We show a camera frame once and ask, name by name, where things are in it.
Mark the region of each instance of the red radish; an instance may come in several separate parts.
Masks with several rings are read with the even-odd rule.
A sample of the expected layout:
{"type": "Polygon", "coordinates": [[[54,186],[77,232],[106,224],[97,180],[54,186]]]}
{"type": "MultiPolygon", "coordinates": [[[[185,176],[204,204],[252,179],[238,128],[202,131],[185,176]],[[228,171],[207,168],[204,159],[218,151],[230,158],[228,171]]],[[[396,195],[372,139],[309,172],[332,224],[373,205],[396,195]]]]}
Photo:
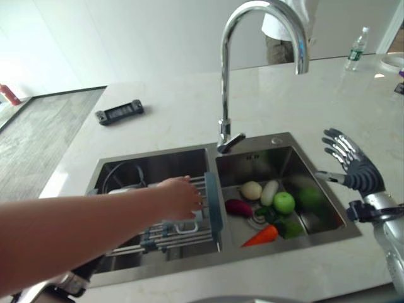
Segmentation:
{"type": "Polygon", "coordinates": [[[231,215],[242,216],[250,218],[254,215],[253,210],[248,203],[243,200],[229,199],[225,203],[226,212],[231,215]]]}
{"type": "Polygon", "coordinates": [[[246,243],[244,243],[241,247],[252,246],[257,244],[263,244],[275,241],[276,237],[278,237],[278,230],[273,225],[268,225],[254,237],[250,238],[246,243]]]}

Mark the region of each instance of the white bowl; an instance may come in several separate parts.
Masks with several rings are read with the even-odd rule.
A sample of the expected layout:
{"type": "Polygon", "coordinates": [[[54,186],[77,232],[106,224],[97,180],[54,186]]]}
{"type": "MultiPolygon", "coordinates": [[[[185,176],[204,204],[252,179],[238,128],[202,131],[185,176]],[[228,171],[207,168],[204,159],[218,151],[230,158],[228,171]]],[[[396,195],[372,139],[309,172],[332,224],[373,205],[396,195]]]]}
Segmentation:
{"type": "Polygon", "coordinates": [[[388,71],[398,73],[404,68],[404,52],[390,52],[381,58],[380,64],[388,71]]]}

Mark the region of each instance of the remote control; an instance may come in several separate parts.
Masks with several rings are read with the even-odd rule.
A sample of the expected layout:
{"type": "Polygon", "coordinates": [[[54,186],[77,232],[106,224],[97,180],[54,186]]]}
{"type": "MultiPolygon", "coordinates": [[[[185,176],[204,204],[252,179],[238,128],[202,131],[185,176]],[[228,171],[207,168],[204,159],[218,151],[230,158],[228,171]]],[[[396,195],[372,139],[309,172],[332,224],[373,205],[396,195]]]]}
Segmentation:
{"type": "Polygon", "coordinates": [[[110,125],[126,117],[142,114],[144,112],[140,100],[133,100],[130,103],[114,107],[107,110],[99,110],[95,113],[101,125],[110,125]]]}

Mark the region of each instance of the dish rack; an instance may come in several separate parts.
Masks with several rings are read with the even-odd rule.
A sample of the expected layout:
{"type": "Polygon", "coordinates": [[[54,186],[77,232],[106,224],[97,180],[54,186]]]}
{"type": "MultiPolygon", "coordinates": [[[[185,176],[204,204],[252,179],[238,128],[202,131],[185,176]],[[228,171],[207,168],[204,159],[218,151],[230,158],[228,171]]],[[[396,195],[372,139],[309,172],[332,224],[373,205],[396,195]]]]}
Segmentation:
{"type": "MultiPolygon", "coordinates": [[[[107,253],[107,257],[122,256],[125,254],[143,253],[146,254],[150,251],[162,251],[165,253],[168,249],[176,247],[191,246],[204,242],[215,241],[217,243],[218,250],[218,232],[222,229],[222,220],[218,222],[217,207],[218,197],[217,190],[208,191],[207,185],[215,185],[216,181],[214,175],[207,172],[204,176],[193,177],[190,183],[193,184],[202,197],[202,222],[198,222],[199,229],[196,232],[190,234],[179,234],[175,231],[174,223],[161,222],[147,228],[145,231],[139,233],[137,237],[140,237],[139,244],[121,246],[111,252],[107,253]]],[[[154,187],[157,184],[150,184],[149,187],[154,187]]]]}

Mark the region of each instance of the faucet spout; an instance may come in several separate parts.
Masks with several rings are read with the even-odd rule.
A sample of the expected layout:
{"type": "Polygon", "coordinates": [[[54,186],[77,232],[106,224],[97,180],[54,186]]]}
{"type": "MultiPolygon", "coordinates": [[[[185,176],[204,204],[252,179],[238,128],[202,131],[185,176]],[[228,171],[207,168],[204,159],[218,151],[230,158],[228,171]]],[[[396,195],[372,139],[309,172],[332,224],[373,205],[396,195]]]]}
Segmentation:
{"type": "MultiPolygon", "coordinates": [[[[285,3],[279,0],[266,1],[250,1],[240,5],[230,16],[225,25],[222,35],[222,45],[220,48],[220,61],[222,64],[222,105],[223,117],[219,120],[220,136],[218,142],[218,151],[220,153],[229,152],[232,146],[228,144],[230,139],[230,118],[229,118],[229,48],[230,39],[237,24],[250,11],[263,11],[267,14],[278,18],[285,28],[288,30],[292,39],[295,59],[295,73],[302,74],[309,70],[309,55],[307,53],[307,39],[304,32],[304,27],[297,14],[285,3]]],[[[245,136],[236,136],[238,140],[245,136]]]]}

